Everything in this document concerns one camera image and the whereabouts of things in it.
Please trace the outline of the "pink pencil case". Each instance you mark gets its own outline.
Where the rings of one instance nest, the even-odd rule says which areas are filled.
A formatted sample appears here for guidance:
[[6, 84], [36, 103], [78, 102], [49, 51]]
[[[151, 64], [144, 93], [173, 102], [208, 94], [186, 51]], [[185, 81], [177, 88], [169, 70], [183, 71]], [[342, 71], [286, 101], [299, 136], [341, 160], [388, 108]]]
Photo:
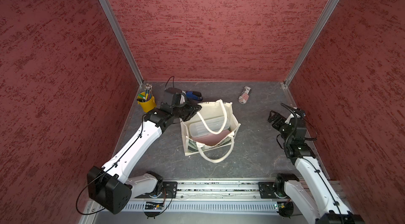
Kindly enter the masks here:
[[207, 134], [205, 136], [193, 138], [194, 141], [205, 144], [207, 146], [215, 146], [230, 134], [229, 130], [223, 130], [219, 134]]

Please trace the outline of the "clear ribbed pencil case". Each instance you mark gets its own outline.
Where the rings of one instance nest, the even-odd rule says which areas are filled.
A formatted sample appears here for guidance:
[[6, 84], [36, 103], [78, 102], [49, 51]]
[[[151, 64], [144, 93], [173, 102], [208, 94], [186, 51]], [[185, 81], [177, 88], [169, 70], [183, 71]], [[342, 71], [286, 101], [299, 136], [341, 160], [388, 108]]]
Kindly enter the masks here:
[[191, 138], [205, 136], [212, 132], [222, 132], [230, 128], [229, 119], [225, 120], [225, 116], [218, 116], [203, 121], [198, 121], [189, 125]]

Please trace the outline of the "floral canvas tote bag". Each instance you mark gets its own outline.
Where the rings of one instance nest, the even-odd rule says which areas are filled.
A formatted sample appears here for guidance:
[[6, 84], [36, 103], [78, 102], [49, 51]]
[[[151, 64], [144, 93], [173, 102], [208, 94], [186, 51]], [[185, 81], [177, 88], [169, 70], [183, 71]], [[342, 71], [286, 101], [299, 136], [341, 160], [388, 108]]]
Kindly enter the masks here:
[[[240, 123], [233, 113], [233, 103], [219, 99], [199, 103], [201, 110], [190, 120], [180, 123], [185, 156], [199, 154], [206, 161], [220, 163], [232, 153]], [[211, 159], [207, 151], [229, 146], [218, 159]]]

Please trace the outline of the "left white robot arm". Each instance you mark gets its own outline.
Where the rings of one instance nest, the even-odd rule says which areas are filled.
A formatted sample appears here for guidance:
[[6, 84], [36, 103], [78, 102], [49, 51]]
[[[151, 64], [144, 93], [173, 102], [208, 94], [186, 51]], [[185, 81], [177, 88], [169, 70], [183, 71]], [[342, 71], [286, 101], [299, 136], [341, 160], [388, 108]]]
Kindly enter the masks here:
[[154, 173], [130, 179], [129, 175], [140, 158], [163, 132], [179, 118], [188, 121], [202, 109], [199, 104], [186, 101], [179, 107], [162, 104], [142, 117], [142, 124], [126, 145], [101, 168], [92, 167], [88, 172], [89, 198], [103, 209], [117, 214], [125, 208], [132, 197], [143, 194], [162, 195], [163, 178]]

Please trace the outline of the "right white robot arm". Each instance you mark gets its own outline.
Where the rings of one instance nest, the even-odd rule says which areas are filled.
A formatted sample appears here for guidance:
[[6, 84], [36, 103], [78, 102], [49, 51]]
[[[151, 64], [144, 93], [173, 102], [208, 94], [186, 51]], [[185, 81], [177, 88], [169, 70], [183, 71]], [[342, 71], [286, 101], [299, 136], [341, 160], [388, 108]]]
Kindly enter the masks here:
[[279, 173], [271, 189], [279, 199], [290, 200], [297, 206], [309, 224], [362, 224], [363, 218], [354, 214], [330, 185], [312, 149], [307, 145], [312, 138], [306, 137], [306, 119], [302, 109], [283, 104], [290, 111], [289, 117], [271, 111], [268, 122], [283, 140], [279, 146], [296, 167], [308, 186], [294, 174]]

